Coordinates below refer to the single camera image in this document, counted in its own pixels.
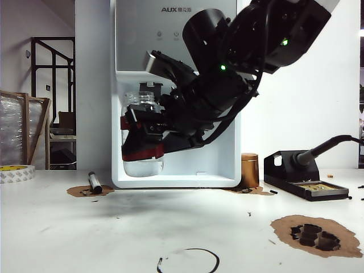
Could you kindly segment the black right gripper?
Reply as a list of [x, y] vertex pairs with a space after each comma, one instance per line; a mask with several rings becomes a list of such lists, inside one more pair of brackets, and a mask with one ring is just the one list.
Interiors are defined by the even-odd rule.
[[208, 117], [198, 117], [197, 110], [191, 109], [177, 90], [162, 94], [162, 84], [148, 86], [144, 82], [139, 90], [126, 93], [122, 159], [158, 159], [198, 149], [204, 146], [202, 136], [212, 129], [214, 122]]

